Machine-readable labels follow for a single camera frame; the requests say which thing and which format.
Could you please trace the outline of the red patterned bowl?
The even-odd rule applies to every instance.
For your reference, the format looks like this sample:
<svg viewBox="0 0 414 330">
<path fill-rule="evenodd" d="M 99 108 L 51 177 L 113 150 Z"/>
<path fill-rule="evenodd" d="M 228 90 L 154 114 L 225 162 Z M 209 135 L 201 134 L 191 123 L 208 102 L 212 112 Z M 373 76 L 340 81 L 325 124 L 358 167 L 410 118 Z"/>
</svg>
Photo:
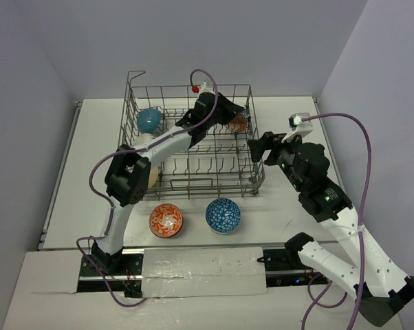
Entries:
<svg viewBox="0 0 414 330">
<path fill-rule="evenodd" d="M 245 133 L 249 126 L 249 119 L 245 113 L 238 113 L 229 123 L 226 128 L 232 133 Z"/>
</svg>

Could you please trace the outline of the plain blue bowl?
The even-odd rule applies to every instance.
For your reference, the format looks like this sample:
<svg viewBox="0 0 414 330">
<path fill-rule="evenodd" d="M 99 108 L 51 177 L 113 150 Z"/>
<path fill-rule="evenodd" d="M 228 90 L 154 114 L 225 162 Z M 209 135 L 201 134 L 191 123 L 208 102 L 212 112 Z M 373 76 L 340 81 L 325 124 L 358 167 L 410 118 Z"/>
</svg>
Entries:
<svg viewBox="0 0 414 330">
<path fill-rule="evenodd" d="M 158 108 L 141 110 L 137 117 L 138 130 L 141 133 L 153 133 L 159 126 L 162 114 Z"/>
</svg>

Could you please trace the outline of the yellow bowl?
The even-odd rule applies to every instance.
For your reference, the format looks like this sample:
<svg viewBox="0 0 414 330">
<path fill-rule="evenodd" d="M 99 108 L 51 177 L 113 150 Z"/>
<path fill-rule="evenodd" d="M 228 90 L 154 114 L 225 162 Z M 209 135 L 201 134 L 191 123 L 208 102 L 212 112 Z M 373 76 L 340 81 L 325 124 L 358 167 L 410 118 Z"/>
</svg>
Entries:
<svg viewBox="0 0 414 330">
<path fill-rule="evenodd" d="M 158 180 L 160 174 L 160 170 L 158 167 L 154 167 L 151 169 L 150 173 L 149 173 L 149 182 L 148 182 L 148 188 L 151 188 L 155 185 L 155 183 Z"/>
</svg>

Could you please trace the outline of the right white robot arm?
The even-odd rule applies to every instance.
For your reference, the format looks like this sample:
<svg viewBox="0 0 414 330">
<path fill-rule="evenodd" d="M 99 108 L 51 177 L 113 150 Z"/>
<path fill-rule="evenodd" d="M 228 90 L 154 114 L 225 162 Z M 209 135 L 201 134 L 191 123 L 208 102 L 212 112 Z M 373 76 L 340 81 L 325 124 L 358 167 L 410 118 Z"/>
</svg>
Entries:
<svg viewBox="0 0 414 330">
<path fill-rule="evenodd" d="M 317 270 L 359 304 L 359 313 L 369 323 L 382 327 L 414 299 L 414 276 L 399 268 L 369 231 L 358 226 L 358 212 L 351 200 L 327 175 L 330 161 L 324 146 L 300 137 L 286 142 L 285 136 L 266 132 L 258 140 L 249 140 L 252 161 L 260 161 L 268 151 L 265 165 L 279 166 L 305 211 L 352 261 L 343 261 L 301 232 L 285 243 L 286 263 L 294 269 L 305 265 Z"/>
</svg>

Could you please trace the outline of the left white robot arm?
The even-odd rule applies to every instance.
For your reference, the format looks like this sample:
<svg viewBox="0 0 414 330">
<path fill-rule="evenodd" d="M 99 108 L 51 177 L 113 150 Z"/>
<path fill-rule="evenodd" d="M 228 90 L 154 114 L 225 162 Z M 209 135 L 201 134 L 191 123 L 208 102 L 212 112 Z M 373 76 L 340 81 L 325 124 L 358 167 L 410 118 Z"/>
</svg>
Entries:
<svg viewBox="0 0 414 330">
<path fill-rule="evenodd" d="M 122 144 L 110 155 L 112 161 L 105 175 L 107 189 L 103 195 L 110 203 L 109 219 L 102 236 L 94 239 L 91 248 L 102 272 L 113 274 L 120 269 L 124 232 L 134 205 L 148 190 L 151 169 L 202 141 L 211 127 L 226 126 L 245 111 L 221 93 L 203 92 L 194 107 L 166 133 L 135 148 Z"/>
</svg>

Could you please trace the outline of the blue patterned bowl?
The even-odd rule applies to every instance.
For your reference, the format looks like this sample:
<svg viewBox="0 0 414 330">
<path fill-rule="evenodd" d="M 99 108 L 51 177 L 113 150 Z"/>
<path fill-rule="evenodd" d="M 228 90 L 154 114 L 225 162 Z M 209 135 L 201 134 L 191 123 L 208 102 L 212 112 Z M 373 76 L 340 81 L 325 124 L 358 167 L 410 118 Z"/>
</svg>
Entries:
<svg viewBox="0 0 414 330">
<path fill-rule="evenodd" d="M 213 232 L 231 234 L 241 223 L 241 210 L 233 200 L 217 198 L 208 204 L 205 218 Z"/>
</svg>

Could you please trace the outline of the orange floral bowl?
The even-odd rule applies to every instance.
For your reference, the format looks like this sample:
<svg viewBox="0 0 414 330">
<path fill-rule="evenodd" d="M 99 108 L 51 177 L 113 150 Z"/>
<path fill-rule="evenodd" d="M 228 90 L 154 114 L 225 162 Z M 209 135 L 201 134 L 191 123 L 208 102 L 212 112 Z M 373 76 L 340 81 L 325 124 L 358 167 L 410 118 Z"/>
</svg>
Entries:
<svg viewBox="0 0 414 330">
<path fill-rule="evenodd" d="M 180 232 L 184 225 L 182 211 L 171 203 L 155 207 L 149 217 L 149 229 L 160 238 L 167 239 Z"/>
</svg>

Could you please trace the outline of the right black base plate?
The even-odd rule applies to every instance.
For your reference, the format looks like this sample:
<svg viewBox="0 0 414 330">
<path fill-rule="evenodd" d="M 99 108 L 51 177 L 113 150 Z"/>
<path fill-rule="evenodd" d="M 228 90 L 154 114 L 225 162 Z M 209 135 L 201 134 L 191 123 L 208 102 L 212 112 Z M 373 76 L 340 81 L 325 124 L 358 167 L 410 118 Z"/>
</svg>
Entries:
<svg viewBox="0 0 414 330">
<path fill-rule="evenodd" d="M 316 270 L 294 259 L 285 248 L 263 249 L 263 256 L 257 259 L 265 268 L 267 287 L 298 287 L 326 285 L 328 280 Z"/>
</svg>

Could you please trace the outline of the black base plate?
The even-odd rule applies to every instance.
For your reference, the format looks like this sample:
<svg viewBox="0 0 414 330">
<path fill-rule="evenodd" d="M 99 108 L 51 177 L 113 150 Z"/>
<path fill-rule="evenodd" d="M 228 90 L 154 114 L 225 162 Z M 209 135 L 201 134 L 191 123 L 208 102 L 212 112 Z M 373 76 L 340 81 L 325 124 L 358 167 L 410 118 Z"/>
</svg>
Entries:
<svg viewBox="0 0 414 330">
<path fill-rule="evenodd" d="M 263 249 L 263 256 L 257 259 L 265 268 L 267 287 L 298 287 L 326 285 L 328 280 L 316 270 L 294 259 L 285 248 Z"/>
<path fill-rule="evenodd" d="M 78 293 L 108 292 L 101 272 L 114 293 L 124 298 L 142 298 L 142 264 L 143 252 L 122 253 L 120 261 L 111 269 L 105 269 L 92 255 L 89 258 L 98 266 L 92 265 L 86 257 L 80 261 L 80 270 L 76 291 Z"/>
</svg>

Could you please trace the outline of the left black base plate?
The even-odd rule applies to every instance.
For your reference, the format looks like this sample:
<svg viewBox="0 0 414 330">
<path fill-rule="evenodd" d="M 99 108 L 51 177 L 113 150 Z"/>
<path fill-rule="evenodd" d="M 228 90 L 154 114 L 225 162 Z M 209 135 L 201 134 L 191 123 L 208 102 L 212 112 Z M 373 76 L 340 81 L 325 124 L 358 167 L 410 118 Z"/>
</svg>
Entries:
<svg viewBox="0 0 414 330">
<path fill-rule="evenodd" d="M 86 257 L 80 261 L 80 270 L 76 291 L 78 293 L 108 292 L 101 272 L 114 293 L 124 298 L 142 298 L 142 264 L 143 252 L 122 253 L 120 261 L 111 269 L 105 269 L 92 255 L 89 258 L 98 266 L 92 265 Z"/>
</svg>

